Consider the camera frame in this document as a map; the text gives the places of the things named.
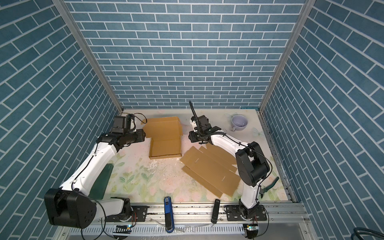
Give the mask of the cardboard box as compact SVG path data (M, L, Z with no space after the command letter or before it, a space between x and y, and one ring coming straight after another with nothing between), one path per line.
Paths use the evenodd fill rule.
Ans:
M147 119L143 127L146 138L151 139L149 158L169 159L182 156L182 125L178 117Z

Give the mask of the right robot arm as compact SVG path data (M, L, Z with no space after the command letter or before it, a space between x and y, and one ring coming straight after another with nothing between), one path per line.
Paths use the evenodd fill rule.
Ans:
M221 131L199 133L192 130L189 132L189 140L192 143L213 144L236 158L238 174L244 183L239 213L246 220L255 217L260 205L262 182L272 170L271 162L263 155L260 145L256 142L242 142Z

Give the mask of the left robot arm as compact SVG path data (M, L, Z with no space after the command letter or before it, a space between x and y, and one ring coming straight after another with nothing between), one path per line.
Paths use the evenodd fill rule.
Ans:
M90 193L111 158L120 149L143 142L145 137L142 129L125 134L102 134L79 168L59 188L49 189L45 194L44 202L50 224L84 229L94 220L109 216L121 222L130 221L133 209L129 199L98 201L90 197Z

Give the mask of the lavender ceramic cup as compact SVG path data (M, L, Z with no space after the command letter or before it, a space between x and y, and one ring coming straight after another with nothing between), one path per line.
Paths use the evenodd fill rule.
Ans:
M248 125L248 119L243 115L234 115L231 119L232 132L242 131Z

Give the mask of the dark green flat object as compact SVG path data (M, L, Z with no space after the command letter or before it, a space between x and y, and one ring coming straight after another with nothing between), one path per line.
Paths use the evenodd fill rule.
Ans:
M103 170L97 177L95 183L93 184L90 191L90 195L95 195L95 196L104 195L107 189L108 182L111 177L113 168L114 168L113 164L106 164L106 166L103 168Z

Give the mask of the blue black handheld tool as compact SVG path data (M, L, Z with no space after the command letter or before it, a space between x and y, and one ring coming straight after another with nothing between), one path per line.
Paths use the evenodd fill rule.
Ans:
M173 216L173 207L171 197L164 198L164 208L165 208L165 226L166 232L172 233L175 230L174 216Z

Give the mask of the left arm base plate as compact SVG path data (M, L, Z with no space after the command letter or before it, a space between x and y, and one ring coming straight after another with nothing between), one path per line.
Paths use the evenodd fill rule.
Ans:
M145 222L148 212L148 206L131 206L129 214L111 215L106 217L106 222Z

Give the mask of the aluminium front rail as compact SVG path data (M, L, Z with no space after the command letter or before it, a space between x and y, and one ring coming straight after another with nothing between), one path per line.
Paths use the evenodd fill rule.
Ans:
M165 222L165 207L160 204L131 204L137 224ZM173 203L175 224L210 224L214 203ZM221 202L218 224L234 223L308 223L309 216L303 204L292 202L262 202L257 212L242 217L238 205Z

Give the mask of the green handled pliers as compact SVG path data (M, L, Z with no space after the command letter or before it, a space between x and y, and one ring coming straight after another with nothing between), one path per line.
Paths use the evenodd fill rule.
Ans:
M276 185L276 183L278 182L279 179L280 179L280 177L276 177L276 178L272 181L271 184L269 184L268 186L266 186L266 187L264 187L264 188L262 188L262 189L260 190L261 198L263 198L264 194L265 194L266 192L268 192L270 189L272 189L272 188Z

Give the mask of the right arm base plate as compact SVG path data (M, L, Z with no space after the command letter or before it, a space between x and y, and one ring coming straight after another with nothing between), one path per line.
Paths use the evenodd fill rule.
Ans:
M225 205L223 207L227 220L234 221L266 221L267 213L263 205L256 204L253 208L247 209L243 205Z

